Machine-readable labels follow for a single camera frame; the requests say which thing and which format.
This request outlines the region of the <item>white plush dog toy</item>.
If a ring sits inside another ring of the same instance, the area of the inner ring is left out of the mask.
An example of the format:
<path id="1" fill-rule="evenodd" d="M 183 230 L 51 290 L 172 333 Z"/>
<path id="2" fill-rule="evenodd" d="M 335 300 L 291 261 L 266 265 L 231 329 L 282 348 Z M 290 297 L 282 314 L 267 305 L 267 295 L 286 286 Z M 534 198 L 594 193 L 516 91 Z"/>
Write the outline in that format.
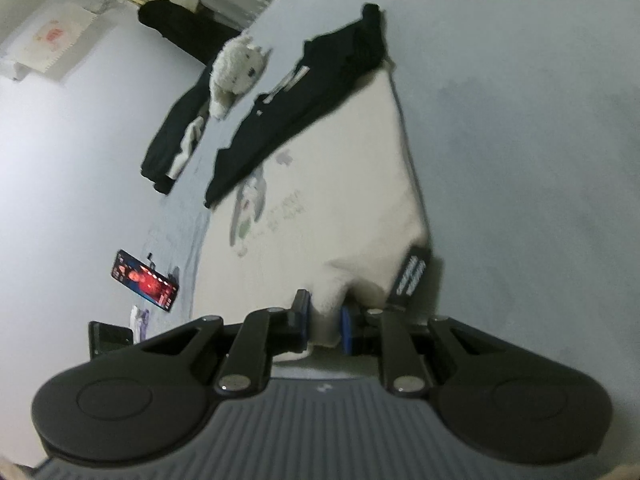
<path id="1" fill-rule="evenodd" d="M 210 71 L 209 116 L 223 120 L 234 102 L 254 87 L 266 65 L 267 55 L 251 36 L 228 40 Z"/>

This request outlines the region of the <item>cream and black sweatshirt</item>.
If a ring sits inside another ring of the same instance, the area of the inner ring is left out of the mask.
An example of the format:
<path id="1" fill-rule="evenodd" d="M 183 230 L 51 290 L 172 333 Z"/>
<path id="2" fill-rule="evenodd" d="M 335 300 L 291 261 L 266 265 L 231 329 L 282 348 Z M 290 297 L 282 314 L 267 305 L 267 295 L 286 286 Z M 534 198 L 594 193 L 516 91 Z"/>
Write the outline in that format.
<path id="1" fill-rule="evenodd" d="M 341 310 L 401 306 L 428 229 L 385 62 L 382 13 L 308 40 L 216 159 L 192 313 L 239 323 L 310 296 L 309 341 L 333 347 Z"/>

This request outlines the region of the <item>black and white garment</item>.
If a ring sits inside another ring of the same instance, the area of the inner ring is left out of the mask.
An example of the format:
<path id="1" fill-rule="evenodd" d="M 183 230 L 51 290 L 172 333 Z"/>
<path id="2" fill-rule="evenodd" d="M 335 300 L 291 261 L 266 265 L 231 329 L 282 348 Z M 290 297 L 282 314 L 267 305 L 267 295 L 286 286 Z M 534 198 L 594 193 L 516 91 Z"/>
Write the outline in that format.
<path id="1" fill-rule="evenodd" d="M 210 98 L 209 62 L 198 81 L 169 110 L 141 164 L 141 175 L 156 192 L 168 195 L 204 132 Z"/>

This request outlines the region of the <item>white tissue paper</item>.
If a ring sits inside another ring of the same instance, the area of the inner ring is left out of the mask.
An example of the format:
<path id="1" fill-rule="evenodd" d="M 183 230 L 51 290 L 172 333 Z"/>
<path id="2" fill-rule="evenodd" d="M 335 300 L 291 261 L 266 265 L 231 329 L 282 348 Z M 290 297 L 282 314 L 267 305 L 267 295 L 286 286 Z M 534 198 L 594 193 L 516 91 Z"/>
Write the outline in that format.
<path id="1" fill-rule="evenodd" d="M 134 344 L 140 344 L 140 342 L 146 339 L 146 330 L 149 326 L 148 309 L 141 309 L 138 306 L 133 306 L 130 311 L 129 328 L 132 333 L 132 341 Z"/>

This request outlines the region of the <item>white wall hanging cloth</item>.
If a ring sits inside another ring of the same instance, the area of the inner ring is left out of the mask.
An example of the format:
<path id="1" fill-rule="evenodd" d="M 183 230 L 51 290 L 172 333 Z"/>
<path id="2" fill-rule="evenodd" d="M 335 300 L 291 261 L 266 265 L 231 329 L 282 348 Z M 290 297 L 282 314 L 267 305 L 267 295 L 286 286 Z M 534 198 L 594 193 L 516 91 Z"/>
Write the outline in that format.
<path id="1" fill-rule="evenodd" d="M 97 17 L 77 3 L 51 6 L 30 20 L 1 50 L 1 77 L 22 80 L 30 72 L 47 73 Z"/>

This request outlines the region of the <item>black hanging coat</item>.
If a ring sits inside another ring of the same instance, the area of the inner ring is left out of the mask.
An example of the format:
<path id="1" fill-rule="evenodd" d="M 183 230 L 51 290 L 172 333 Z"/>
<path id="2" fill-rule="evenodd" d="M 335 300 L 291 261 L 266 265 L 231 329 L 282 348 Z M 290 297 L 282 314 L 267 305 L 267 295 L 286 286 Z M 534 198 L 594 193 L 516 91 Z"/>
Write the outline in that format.
<path id="1" fill-rule="evenodd" d="M 153 0 L 140 6 L 138 20 L 204 65 L 216 58 L 227 41 L 241 33 L 169 0 Z"/>

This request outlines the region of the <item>smartphone with lit screen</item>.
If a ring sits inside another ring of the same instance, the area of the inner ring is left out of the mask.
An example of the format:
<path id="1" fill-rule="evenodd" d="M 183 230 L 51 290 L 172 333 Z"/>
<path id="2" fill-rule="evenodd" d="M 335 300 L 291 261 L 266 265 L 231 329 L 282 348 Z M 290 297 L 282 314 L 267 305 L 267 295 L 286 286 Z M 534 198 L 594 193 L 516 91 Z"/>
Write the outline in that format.
<path id="1" fill-rule="evenodd" d="M 172 309 L 178 296 L 179 285 L 173 278 L 160 274 L 154 266 L 148 266 L 122 249 L 115 256 L 111 277 L 165 312 Z"/>

